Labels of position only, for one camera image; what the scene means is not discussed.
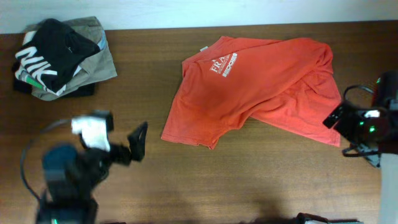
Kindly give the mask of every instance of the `green light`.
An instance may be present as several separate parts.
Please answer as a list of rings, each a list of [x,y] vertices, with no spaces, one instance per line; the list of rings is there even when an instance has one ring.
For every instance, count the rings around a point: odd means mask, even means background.
[[[369,132],[370,132],[370,133],[375,132],[375,131],[376,131],[376,128],[375,128],[374,126],[371,126],[371,127],[369,128]]]

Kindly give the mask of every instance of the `wire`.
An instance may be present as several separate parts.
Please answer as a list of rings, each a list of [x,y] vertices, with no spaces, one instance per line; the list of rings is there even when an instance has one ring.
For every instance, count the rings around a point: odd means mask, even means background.
[[[374,94],[374,91],[373,91],[372,89],[370,89],[369,87],[367,87],[367,86],[364,86],[364,85],[352,85],[352,86],[349,86],[349,87],[344,91],[343,97],[344,97],[345,100],[348,100],[347,97],[346,97],[347,93],[348,93],[350,90],[355,89],[355,88],[359,88],[359,89],[364,90],[364,91],[366,91],[366,92],[368,92],[368,93],[370,93],[370,94]]]
[[[25,171],[24,171],[24,161],[26,158],[26,154],[27,151],[32,147],[33,143],[36,142],[39,139],[39,136],[41,134],[47,133],[51,130],[53,130],[54,128],[61,126],[63,124],[68,123],[69,121],[71,121],[70,119],[61,119],[58,121],[55,121],[53,123],[51,123],[50,125],[46,126],[44,129],[42,129],[39,133],[39,135],[36,138],[33,138],[29,141],[29,143],[26,145],[26,147],[22,150],[22,154],[21,154],[21,159],[19,161],[19,168],[21,170],[21,179],[26,187],[26,189],[29,190],[29,192],[36,198],[36,200],[40,203],[40,197],[39,195],[37,195],[37,193],[32,189],[32,187],[28,184],[27,180],[26,180],[26,176],[25,176]]]

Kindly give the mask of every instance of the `red t-shirt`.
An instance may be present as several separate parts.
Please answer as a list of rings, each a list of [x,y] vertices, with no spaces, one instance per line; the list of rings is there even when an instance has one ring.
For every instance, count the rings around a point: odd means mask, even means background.
[[[214,149],[251,116],[339,146],[340,135],[322,124],[341,100],[332,58],[327,44],[306,38],[221,37],[182,63],[183,81],[162,139]]]

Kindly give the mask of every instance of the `black cable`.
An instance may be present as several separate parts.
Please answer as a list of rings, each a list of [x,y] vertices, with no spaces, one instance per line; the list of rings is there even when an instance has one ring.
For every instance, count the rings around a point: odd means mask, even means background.
[[[355,88],[359,88],[359,89],[364,90],[364,91],[366,91],[366,92],[368,92],[368,93],[370,93],[370,94],[374,94],[373,90],[370,89],[370,88],[367,87],[367,86],[364,86],[364,85],[352,85],[352,86],[347,87],[347,89],[344,91],[344,94],[343,94],[344,100],[348,100],[347,97],[346,97],[347,93],[348,93],[350,90],[355,89]]]
[[[54,128],[60,126],[60,125],[66,124],[66,123],[68,123],[69,121],[70,121],[70,119],[61,119],[61,120],[58,120],[58,121],[55,121],[55,122],[51,123],[50,125],[48,125],[48,126],[45,127],[44,129],[42,129],[42,130],[40,131],[39,135],[38,135],[36,138],[31,139],[31,140],[29,141],[28,145],[26,145],[26,147],[24,148],[24,150],[22,150],[21,159],[20,159],[20,161],[19,161],[19,168],[20,168],[20,170],[21,170],[21,179],[22,179],[22,182],[24,183],[26,189],[29,190],[29,192],[36,198],[36,200],[37,200],[39,203],[40,203],[40,197],[39,197],[39,195],[37,195],[37,193],[34,192],[34,190],[32,189],[32,187],[28,184],[28,182],[27,182],[27,180],[26,180],[26,176],[25,176],[24,161],[25,161],[25,158],[26,158],[27,151],[32,147],[33,143],[36,142],[36,141],[38,140],[38,138],[39,138],[39,136],[40,136],[41,134],[44,134],[44,133],[46,133],[46,132],[48,132],[48,131],[51,131],[52,129],[54,129]]]

